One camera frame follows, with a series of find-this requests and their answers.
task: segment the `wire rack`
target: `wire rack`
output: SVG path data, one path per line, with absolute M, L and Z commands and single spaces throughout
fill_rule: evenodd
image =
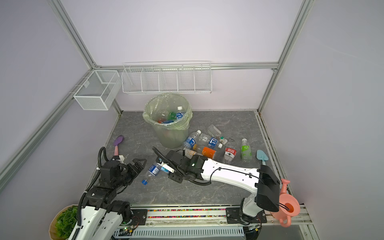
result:
M 73 97 L 84 110 L 108 110 L 120 88 L 116 70 L 94 70 Z
M 122 90 L 127 94 L 165 92 L 210 93 L 210 62 L 191 64 L 124 65 Z

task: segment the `marble countertop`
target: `marble countertop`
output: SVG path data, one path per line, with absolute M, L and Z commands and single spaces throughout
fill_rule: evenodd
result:
M 262 134 L 257 124 L 253 111 L 194 111 L 190 121 L 189 132 L 201 130 L 207 133 L 206 128 L 214 124 L 228 139 L 227 145 L 240 150 L 241 139 L 247 138 L 251 146 L 253 159 L 242 160 L 238 153 L 232 161 L 232 165 L 240 167 L 259 168 L 261 161 L 256 159 L 258 149 L 267 153 Z M 163 147 L 156 137 L 152 126 L 144 121 L 142 112 L 123 112 L 112 137 L 107 145 L 107 155 L 113 155 L 114 140 L 124 136 L 124 141 L 119 144 L 119 154 L 125 157 L 125 163 L 134 158 L 147 159 L 145 170 L 128 186 L 124 192 L 117 195 L 115 200 L 128 201 L 131 204 L 236 204 L 239 205 L 242 198 L 249 196 L 249 192 L 239 187 L 221 182 L 212 182 L 208 186 L 198 186 L 188 181 L 182 184 L 168 179 L 165 172 L 160 172 L 155 181 L 144 186 L 141 181 L 147 172 L 147 168 L 155 162 L 156 154 L 152 146 L 158 148 L 164 155 L 170 149 Z M 224 149 L 219 150 L 219 158 L 222 161 Z

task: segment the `wall-mounted basket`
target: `wall-mounted basket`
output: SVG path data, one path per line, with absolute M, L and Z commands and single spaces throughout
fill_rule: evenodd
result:
M 116 70 L 93 70 L 73 97 L 84 110 L 108 110 L 120 88 Z
M 212 92 L 210 62 L 184 63 L 167 65 L 160 65 L 159 63 L 156 65 L 123 64 L 122 90 L 127 94 Z

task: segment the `trash bin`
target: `trash bin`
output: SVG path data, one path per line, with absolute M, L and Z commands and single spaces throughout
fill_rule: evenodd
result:
M 177 112 L 177 107 L 182 106 L 184 116 L 171 123 L 158 123 L 159 112 L 167 110 Z M 164 147 L 177 148 L 188 137 L 189 121 L 192 118 L 192 109 L 185 97 L 175 93 L 164 93 L 152 98 L 145 106 L 144 120 L 152 125 L 157 138 Z

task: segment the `light blue shovel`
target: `light blue shovel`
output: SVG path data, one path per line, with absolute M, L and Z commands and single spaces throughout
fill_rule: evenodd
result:
M 268 161 L 268 156 L 265 154 L 265 152 L 263 152 L 263 150 L 257 150 L 256 158 L 261 160 L 263 165 L 266 165 L 265 161 Z

